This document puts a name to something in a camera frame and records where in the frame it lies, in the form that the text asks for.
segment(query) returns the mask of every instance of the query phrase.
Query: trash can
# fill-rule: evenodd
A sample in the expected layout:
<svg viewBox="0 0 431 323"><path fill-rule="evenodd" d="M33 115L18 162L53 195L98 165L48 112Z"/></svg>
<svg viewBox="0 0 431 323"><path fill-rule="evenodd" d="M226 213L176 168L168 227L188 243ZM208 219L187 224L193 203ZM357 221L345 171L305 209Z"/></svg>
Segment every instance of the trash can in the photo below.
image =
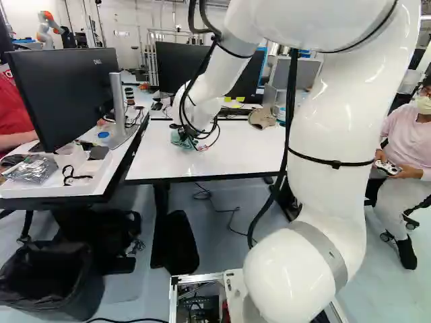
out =
<svg viewBox="0 0 431 323"><path fill-rule="evenodd" d="M103 293L92 250L81 242L31 242L0 269L0 305L43 320L86 321Z"/></svg>

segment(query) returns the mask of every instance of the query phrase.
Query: black shoe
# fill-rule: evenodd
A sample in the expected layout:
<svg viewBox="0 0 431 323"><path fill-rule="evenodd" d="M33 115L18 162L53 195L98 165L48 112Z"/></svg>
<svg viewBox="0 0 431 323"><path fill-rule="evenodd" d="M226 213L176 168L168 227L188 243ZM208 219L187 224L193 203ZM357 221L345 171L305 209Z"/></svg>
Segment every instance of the black shoe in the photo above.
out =
<svg viewBox="0 0 431 323"><path fill-rule="evenodd" d="M411 239L408 236L406 240L397 241L399 257L404 268L414 271L418 266L418 259L416 258Z"/></svg>

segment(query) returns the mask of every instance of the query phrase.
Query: black bag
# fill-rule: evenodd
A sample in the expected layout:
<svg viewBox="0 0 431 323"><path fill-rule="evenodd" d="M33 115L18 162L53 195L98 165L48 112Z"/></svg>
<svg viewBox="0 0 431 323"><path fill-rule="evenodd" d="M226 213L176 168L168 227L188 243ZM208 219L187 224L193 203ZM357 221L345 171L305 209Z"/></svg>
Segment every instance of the black bag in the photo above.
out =
<svg viewBox="0 0 431 323"><path fill-rule="evenodd" d="M92 247L102 273L109 271L115 258L125 256L125 250L141 233L141 215L134 211L75 209L55 211L54 217L67 241Z"/></svg>
<svg viewBox="0 0 431 323"><path fill-rule="evenodd" d="M183 210L174 211L165 218L164 267L172 275L187 275L199 267L199 253L195 236Z"/></svg>
<svg viewBox="0 0 431 323"><path fill-rule="evenodd" d="M29 242L0 270L0 305L43 320L88 320L103 293L91 248L82 243Z"/></svg>

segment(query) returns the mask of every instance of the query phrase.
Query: computer monitor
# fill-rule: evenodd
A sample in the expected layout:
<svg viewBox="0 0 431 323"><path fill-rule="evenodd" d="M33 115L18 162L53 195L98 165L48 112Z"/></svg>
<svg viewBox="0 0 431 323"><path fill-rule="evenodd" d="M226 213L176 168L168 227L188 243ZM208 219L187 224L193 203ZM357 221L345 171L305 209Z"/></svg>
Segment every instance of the computer monitor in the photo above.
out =
<svg viewBox="0 0 431 323"><path fill-rule="evenodd" d="M194 76L208 51L208 46L156 42L160 91L175 94Z"/></svg>
<svg viewBox="0 0 431 323"><path fill-rule="evenodd" d="M236 81L235 86L226 94L226 96L231 98L253 97L256 94L256 90L259 85L264 60L265 52L262 50L256 50L240 78Z"/></svg>
<svg viewBox="0 0 431 323"><path fill-rule="evenodd" d="M113 107L114 48L23 50L7 60L46 152L83 135Z"/></svg>
<svg viewBox="0 0 431 323"><path fill-rule="evenodd" d="M208 51L209 46L156 42L160 91L175 94L180 86L194 76ZM265 52L257 50L226 96L235 98L254 95L264 59Z"/></svg>
<svg viewBox="0 0 431 323"><path fill-rule="evenodd" d="M290 70L290 57L277 57L273 64L269 84L275 89L286 89L288 87L288 76ZM321 69L322 61L317 59L298 59L298 74L296 77L297 89L308 89L312 87L316 76Z"/></svg>

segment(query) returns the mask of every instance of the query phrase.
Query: white game controller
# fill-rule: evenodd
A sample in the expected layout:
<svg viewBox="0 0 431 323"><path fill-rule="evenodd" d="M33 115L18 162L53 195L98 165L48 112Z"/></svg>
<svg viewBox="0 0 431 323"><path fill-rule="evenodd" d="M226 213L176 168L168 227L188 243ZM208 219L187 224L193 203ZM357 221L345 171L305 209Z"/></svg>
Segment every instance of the white game controller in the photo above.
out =
<svg viewBox="0 0 431 323"><path fill-rule="evenodd" d="M384 171L389 176L398 175L402 170L400 167L397 167L396 165L390 162L384 163L381 160L376 160L374 164L376 165L378 170Z"/></svg>

